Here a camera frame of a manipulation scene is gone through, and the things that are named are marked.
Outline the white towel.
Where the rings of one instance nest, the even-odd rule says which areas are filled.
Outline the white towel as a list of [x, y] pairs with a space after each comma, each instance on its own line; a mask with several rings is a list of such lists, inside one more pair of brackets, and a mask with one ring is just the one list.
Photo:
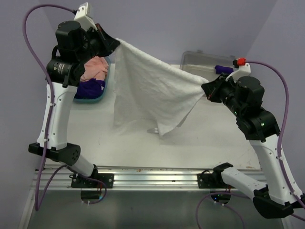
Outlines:
[[204, 96], [208, 80], [175, 68], [124, 40], [115, 50], [114, 125], [156, 122], [160, 136], [180, 127]]

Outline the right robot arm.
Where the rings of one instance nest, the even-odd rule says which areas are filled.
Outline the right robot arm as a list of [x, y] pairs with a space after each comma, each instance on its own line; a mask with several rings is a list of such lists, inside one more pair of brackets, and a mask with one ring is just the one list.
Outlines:
[[223, 103], [236, 117], [236, 124], [254, 149], [266, 182], [257, 181], [238, 171], [230, 163], [213, 168], [211, 174], [202, 174], [206, 184], [231, 186], [249, 197], [261, 216], [281, 219], [293, 214], [304, 202], [305, 195], [293, 184], [291, 191], [281, 171], [287, 166], [284, 155], [278, 156], [277, 142], [280, 130], [274, 115], [262, 108], [264, 88], [258, 79], [243, 76], [234, 81], [221, 74], [216, 80], [202, 84], [207, 99]]

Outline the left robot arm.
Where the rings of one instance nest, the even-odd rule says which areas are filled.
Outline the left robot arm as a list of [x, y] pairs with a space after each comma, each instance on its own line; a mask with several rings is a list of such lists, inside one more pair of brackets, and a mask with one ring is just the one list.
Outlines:
[[84, 65], [93, 57], [106, 57], [119, 46], [100, 24], [87, 29], [77, 21], [66, 21], [55, 32], [57, 45], [46, 66], [47, 104], [41, 133], [29, 152], [62, 163], [82, 174], [88, 187], [98, 184], [95, 165], [81, 155], [79, 145], [68, 143], [67, 128], [74, 96], [85, 72]]

